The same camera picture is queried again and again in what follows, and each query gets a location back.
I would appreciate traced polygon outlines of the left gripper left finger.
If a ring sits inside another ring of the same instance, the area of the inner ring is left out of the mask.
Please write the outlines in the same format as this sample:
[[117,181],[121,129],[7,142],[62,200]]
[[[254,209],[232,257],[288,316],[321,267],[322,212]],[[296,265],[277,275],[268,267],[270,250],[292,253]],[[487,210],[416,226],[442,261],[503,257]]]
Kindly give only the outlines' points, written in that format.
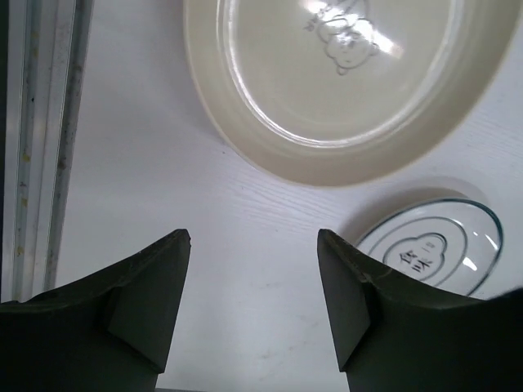
[[154,390],[189,259],[189,232],[177,229],[77,281],[2,303],[2,390]]

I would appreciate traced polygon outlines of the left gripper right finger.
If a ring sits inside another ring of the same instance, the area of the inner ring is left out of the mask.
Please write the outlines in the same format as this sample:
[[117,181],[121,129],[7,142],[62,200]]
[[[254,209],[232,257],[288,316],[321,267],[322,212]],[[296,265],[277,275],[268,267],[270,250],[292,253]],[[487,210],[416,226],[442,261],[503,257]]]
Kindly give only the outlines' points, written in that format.
[[522,292],[431,287],[322,229],[317,255],[339,370],[352,391],[519,391]]

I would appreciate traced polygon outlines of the white plate dark rim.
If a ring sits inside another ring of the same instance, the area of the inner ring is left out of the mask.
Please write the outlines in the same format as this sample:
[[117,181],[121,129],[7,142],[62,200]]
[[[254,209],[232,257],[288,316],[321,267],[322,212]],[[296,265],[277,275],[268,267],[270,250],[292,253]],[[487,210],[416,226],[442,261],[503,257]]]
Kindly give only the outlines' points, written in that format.
[[410,278],[473,296],[498,264],[503,242],[502,223],[490,208],[441,198],[387,217],[356,247]]

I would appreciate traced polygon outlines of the cream plate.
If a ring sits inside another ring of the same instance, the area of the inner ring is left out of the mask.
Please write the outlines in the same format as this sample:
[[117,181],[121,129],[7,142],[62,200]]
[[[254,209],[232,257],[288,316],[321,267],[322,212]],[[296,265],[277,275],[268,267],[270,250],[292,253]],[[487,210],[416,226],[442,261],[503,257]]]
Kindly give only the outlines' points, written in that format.
[[186,56],[221,137],[294,183],[356,185],[434,149],[489,87],[519,1],[186,1]]

